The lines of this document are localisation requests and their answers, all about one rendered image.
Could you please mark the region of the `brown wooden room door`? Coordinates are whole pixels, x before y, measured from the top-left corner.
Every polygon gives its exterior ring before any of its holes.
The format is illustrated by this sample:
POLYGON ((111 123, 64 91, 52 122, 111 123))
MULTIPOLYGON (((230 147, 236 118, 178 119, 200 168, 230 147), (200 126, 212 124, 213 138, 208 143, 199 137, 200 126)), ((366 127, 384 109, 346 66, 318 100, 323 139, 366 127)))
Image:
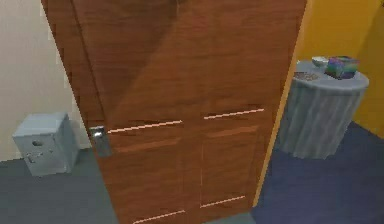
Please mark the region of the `brown wooden room door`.
POLYGON ((40 1, 119 224, 256 204, 308 0, 40 1))

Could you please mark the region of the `small silver bowl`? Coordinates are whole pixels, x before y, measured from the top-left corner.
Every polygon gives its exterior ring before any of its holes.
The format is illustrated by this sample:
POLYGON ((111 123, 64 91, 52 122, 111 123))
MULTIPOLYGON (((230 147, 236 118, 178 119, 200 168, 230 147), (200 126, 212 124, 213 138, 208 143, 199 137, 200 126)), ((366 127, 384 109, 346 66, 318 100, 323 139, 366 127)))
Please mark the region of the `small silver bowl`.
POLYGON ((321 68, 327 66, 329 59, 323 56, 314 56, 311 58, 311 61, 314 66, 321 68))

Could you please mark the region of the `grey metal safe box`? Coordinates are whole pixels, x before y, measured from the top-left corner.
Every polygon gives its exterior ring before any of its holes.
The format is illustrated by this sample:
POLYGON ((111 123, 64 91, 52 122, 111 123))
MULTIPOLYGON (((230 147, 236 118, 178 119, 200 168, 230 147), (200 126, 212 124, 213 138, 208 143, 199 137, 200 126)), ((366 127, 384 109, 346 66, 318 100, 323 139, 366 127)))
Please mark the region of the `grey metal safe box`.
POLYGON ((32 176, 72 172, 79 147, 67 113, 30 114, 12 138, 32 176))

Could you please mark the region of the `round grey draped table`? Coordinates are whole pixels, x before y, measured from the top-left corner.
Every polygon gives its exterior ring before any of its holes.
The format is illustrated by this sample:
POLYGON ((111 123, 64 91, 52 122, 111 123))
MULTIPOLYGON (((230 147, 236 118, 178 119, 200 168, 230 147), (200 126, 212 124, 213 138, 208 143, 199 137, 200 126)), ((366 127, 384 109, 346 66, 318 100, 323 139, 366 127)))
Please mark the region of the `round grey draped table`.
POLYGON ((310 61, 298 62, 295 72, 314 73, 319 79, 293 77, 275 148, 301 159, 325 159, 336 153, 369 79, 358 72, 338 80, 310 61))

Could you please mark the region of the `multicoloured box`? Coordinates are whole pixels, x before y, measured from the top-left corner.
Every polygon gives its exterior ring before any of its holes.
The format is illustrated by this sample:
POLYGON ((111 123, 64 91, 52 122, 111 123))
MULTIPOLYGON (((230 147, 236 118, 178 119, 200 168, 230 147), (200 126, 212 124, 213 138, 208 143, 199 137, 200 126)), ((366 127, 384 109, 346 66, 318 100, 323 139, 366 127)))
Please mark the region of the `multicoloured box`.
POLYGON ((333 56, 328 59, 325 73, 335 79, 351 79, 355 76, 359 61, 349 56, 333 56))

